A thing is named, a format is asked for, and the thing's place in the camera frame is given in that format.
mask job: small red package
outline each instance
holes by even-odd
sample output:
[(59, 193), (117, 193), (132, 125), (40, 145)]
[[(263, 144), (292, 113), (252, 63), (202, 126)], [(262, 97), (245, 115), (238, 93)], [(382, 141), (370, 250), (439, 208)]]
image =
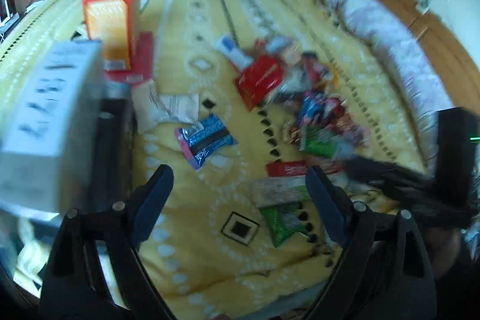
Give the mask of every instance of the small red package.
[(307, 165), (303, 160), (297, 162), (274, 162), (265, 165), (268, 176), (299, 176), (307, 174)]
[(238, 92), (251, 111), (283, 81), (280, 64), (272, 56), (261, 56), (235, 79)]

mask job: red snack box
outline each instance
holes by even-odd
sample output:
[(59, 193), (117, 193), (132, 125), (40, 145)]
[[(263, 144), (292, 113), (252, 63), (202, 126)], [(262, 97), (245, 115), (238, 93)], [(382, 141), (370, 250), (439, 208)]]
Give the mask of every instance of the red snack box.
[(249, 111), (282, 81), (282, 68), (272, 56), (259, 57), (235, 79), (238, 92)]
[(129, 70), (140, 32), (140, 0), (82, 0), (90, 39), (101, 40), (105, 70)]
[(265, 165), (268, 176), (299, 176), (307, 174), (307, 165), (303, 160), (297, 162), (274, 162)]
[(105, 76), (114, 82), (127, 83), (131, 86), (152, 79), (154, 39), (150, 31), (140, 32), (137, 48), (132, 58), (131, 70), (105, 71)]

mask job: black device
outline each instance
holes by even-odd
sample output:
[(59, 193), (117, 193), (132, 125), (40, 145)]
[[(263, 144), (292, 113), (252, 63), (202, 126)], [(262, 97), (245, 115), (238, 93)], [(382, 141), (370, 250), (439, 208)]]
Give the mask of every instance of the black device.
[[(95, 133), (92, 181), (82, 198), (85, 213), (103, 211), (130, 195), (135, 129), (129, 95), (122, 99), (102, 99)], [(35, 238), (51, 246), (62, 219), (63, 216), (50, 221), (31, 219)]]
[(435, 177), (355, 157), (345, 162), (353, 180), (380, 189), (400, 202), (423, 227), (468, 228), (478, 213), (474, 186), (478, 117), (462, 108), (438, 112), (438, 157)]

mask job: blanket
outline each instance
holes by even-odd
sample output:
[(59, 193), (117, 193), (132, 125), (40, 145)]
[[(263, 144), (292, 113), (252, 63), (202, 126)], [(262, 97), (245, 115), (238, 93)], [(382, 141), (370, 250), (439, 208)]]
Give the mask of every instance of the blanket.
[[(423, 171), (406, 107), (388, 75), (368, 47), (332, 23), (331, 13), (317, 0), (142, 0), (141, 6), (141, 28), (155, 36), (157, 90), (198, 93), (201, 117), (214, 112), (238, 141), (194, 171), (174, 137), (178, 124), (161, 124), (136, 136), (136, 186), (161, 163), (175, 174), (171, 196), (139, 250), (153, 284), (178, 318), (211, 319), (219, 313), (235, 318), (254, 312), (324, 281), (340, 250), (324, 251), (313, 205), (306, 202), (304, 209), (317, 242), (296, 234), (275, 249), (251, 201), (250, 183), (266, 176), (266, 163), (302, 158), (295, 146), (282, 142), (281, 126), (288, 116), (275, 105), (248, 112), (232, 82), (234, 68), (213, 45), (224, 33), (245, 48), (272, 33), (296, 38), (304, 51), (315, 51), (340, 75), (339, 93), (347, 99), (348, 112), (371, 132), (365, 154)], [(6, 39), (0, 47), (0, 129), (35, 61), (54, 40), (70, 39), (81, 22), (81, 0), (46, 0)], [(364, 200), (383, 212), (395, 206), (374, 192)], [(248, 246), (222, 234), (232, 212), (259, 225)], [(48, 251), (42, 248), (26, 253), (40, 257)], [(16, 278), (25, 286), (26, 257), (19, 257)], [(41, 262), (34, 263), (30, 271), (38, 272)], [(107, 258), (102, 264), (112, 295), (121, 303)]]

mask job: bed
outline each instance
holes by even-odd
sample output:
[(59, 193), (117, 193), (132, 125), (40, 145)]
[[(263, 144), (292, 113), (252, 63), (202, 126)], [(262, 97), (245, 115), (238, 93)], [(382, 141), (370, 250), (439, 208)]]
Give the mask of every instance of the bed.
[[(80, 2), (47, 0), (0, 47), (0, 125), (37, 58), (54, 40), (69, 40), (80, 26)], [(249, 183), (266, 176), (266, 163), (302, 158), (294, 146), (281, 140), (280, 128), (287, 114), (275, 105), (247, 112), (232, 83), (235, 71), (213, 49), (213, 43), (224, 33), (242, 47), (275, 32), (295, 37), (304, 51), (317, 52), (340, 75), (339, 93), (347, 99), (348, 111), (371, 132), (371, 147), (365, 155), (425, 171), (424, 146), (428, 143), (422, 142), (425, 138), (419, 131), (421, 113), (412, 110), (415, 102), (409, 100), (410, 90), (398, 89), (402, 75), (386, 68), (385, 60), (379, 61), (364, 38), (352, 34), (331, 0), (142, 0), (141, 6), (142, 29), (155, 35), (157, 90), (198, 93), (200, 102), (210, 100), (211, 111), (238, 141), (194, 171), (174, 138), (178, 124), (162, 124), (136, 136), (135, 186), (150, 178), (161, 163), (175, 173), (172, 194), (151, 237), (139, 250), (152, 282), (180, 319), (212, 319), (221, 313), (238, 318), (280, 303), (266, 318), (275, 311), (281, 313), (285, 302), (295, 307), (314, 297), (340, 249), (322, 251), (322, 225), (313, 205), (307, 202), (304, 208), (319, 241), (308, 243), (304, 236), (295, 235), (275, 249), (251, 202)], [(438, 78), (433, 72), (429, 77)], [(441, 83), (438, 91), (443, 91)], [(431, 103), (430, 111), (451, 105), (443, 94), (446, 99)], [(201, 105), (201, 116), (209, 112)], [(377, 211), (395, 209), (392, 201), (374, 191), (358, 197)], [(232, 212), (260, 224), (249, 246), (221, 234)], [(14, 279), (38, 295), (33, 280), (38, 285), (49, 248), (31, 239), (28, 222), (20, 223), (25, 246)], [(112, 296), (122, 304), (107, 257), (102, 258), (102, 265)]]

